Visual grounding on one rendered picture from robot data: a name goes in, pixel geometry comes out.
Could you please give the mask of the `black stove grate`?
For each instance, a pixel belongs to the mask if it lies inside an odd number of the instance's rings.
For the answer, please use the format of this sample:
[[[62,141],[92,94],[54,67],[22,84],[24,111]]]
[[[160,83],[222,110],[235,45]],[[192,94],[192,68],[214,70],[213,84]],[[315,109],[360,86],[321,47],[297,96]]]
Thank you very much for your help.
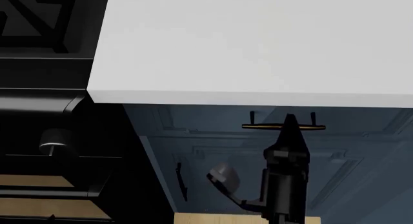
[[[39,33],[39,36],[3,36],[8,16],[0,11],[0,47],[51,48],[57,54],[67,54],[66,31],[76,0],[35,0],[36,3],[61,5],[55,27],[51,28],[20,0],[7,0]]]

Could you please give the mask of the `black stove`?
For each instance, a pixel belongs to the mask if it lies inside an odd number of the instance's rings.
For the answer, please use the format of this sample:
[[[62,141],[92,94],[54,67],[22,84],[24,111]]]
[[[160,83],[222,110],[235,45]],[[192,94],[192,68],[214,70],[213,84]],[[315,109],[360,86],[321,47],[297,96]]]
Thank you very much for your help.
[[[61,5],[20,0],[55,27]],[[0,224],[173,224],[174,212],[121,104],[87,90],[108,0],[76,0],[67,54],[0,47]],[[39,36],[7,1],[3,36]],[[49,128],[71,156],[39,150]]]

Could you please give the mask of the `black stove knob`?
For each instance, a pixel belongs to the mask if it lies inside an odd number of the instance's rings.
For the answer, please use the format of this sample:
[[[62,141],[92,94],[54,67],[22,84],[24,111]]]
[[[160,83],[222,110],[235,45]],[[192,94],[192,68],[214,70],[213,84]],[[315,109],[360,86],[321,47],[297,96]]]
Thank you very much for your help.
[[[46,156],[71,156],[73,148],[73,133],[63,128],[49,128],[41,134],[39,150]]]

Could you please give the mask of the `blue drawer front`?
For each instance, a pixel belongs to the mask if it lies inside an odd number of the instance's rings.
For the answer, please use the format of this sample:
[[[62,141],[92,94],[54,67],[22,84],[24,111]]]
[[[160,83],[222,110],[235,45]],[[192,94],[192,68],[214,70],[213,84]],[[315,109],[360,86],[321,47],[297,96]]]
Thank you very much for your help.
[[[413,108],[368,107],[269,107],[236,105],[123,106],[140,136],[239,140],[240,146],[266,148],[279,136],[277,130],[254,130],[243,125],[283,123],[289,114],[301,125],[315,123],[325,130],[307,130],[302,135],[309,148],[322,144],[382,143],[413,146]]]

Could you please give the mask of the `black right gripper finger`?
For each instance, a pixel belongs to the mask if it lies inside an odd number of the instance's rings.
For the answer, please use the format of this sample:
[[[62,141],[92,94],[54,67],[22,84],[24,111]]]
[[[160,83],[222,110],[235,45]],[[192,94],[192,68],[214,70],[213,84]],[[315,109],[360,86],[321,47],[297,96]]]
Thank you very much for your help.
[[[308,154],[309,150],[307,148],[307,144],[305,139],[300,131],[299,124],[295,115],[290,115],[290,124],[291,124],[291,147],[290,149],[293,152],[301,152],[303,154]]]
[[[289,144],[289,130],[290,130],[290,120],[291,120],[291,115],[287,114],[284,123],[282,124],[279,136],[276,140],[276,142],[266,148],[264,152],[271,152],[271,151],[282,151],[282,152],[288,152],[290,148]]]

